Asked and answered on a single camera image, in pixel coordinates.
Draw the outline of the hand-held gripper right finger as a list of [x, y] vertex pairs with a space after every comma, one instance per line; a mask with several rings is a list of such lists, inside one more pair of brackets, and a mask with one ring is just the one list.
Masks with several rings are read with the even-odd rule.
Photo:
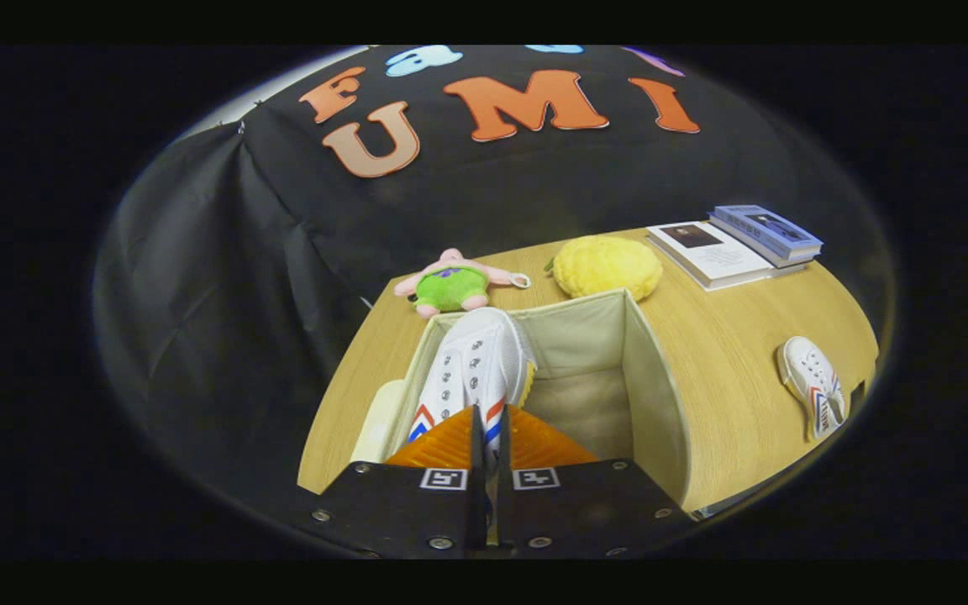
[[518, 407], [507, 408], [502, 427], [497, 528], [513, 558], [642, 558], [695, 528], [694, 517], [633, 460], [594, 460]]

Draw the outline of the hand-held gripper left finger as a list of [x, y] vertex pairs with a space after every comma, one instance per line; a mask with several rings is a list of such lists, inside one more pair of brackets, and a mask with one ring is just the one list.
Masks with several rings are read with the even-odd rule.
[[465, 558], [487, 541], [479, 410], [435, 428], [453, 438], [469, 467], [353, 462], [312, 505], [312, 531], [357, 556]]

